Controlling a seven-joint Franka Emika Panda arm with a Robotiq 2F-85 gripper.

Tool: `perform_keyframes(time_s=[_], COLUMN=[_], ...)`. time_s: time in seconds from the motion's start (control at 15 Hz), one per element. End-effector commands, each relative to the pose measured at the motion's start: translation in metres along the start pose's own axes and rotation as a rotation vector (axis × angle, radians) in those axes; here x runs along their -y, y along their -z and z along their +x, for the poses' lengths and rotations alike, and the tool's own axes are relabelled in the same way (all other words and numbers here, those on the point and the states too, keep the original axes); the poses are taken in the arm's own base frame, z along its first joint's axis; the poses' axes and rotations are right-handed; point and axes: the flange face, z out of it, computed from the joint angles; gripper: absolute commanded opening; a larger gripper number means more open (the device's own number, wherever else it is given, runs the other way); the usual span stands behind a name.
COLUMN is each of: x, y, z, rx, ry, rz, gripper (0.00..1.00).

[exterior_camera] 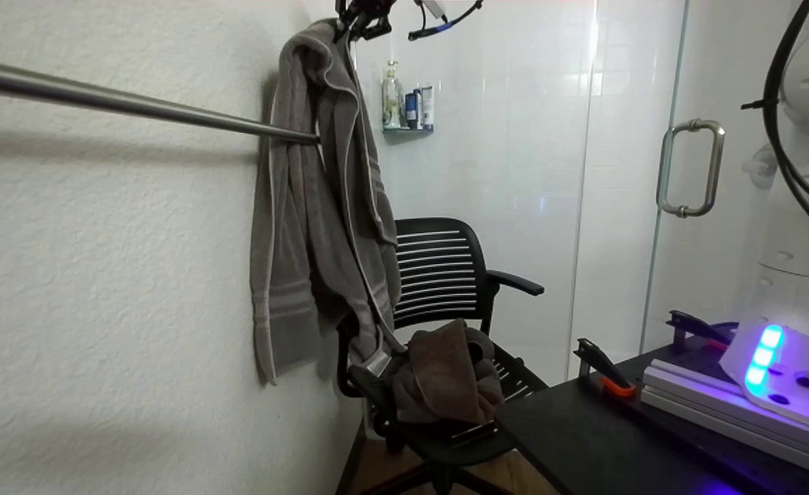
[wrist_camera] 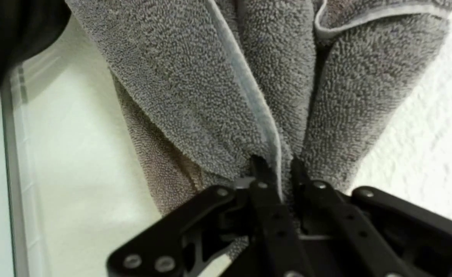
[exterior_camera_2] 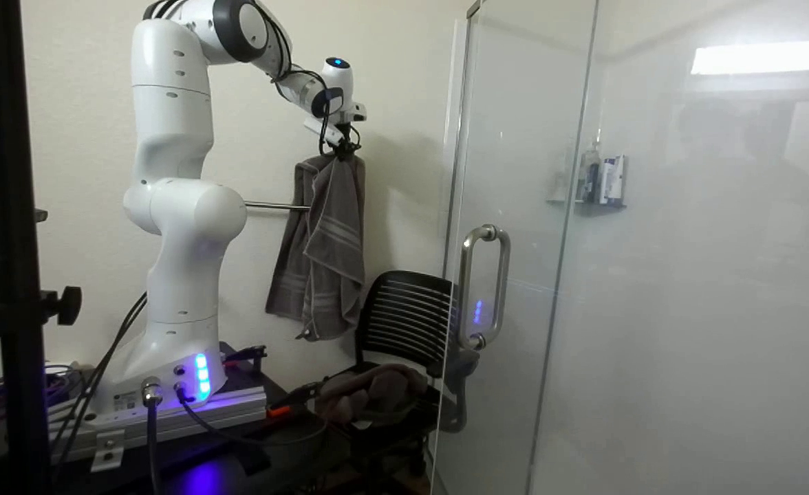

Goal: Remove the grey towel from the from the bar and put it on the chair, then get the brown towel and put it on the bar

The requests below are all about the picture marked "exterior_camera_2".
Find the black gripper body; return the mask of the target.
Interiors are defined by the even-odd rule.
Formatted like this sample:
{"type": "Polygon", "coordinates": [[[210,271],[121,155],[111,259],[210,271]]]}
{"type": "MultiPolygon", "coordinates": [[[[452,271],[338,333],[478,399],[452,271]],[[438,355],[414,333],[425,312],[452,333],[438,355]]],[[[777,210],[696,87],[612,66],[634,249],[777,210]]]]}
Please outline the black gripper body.
{"type": "Polygon", "coordinates": [[[360,147],[363,138],[354,122],[334,122],[326,135],[326,151],[334,155],[350,155],[360,147]]]}

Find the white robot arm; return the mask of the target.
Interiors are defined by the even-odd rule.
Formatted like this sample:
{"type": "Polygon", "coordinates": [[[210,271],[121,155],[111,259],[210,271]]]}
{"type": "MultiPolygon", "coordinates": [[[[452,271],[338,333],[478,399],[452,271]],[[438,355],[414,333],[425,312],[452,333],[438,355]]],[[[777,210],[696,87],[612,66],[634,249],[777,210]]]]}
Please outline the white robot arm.
{"type": "Polygon", "coordinates": [[[134,168],[126,216],[160,238],[147,275],[147,326],[126,334],[96,392],[101,411],[140,400],[147,378],[160,392],[206,400],[225,384],[218,340],[218,281],[229,242],[246,224],[246,201],[204,180],[214,143],[210,67],[251,63],[312,118],[348,127],[352,66],[293,59],[288,37],[258,0],[154,0],[132,34],[134,168]]]}

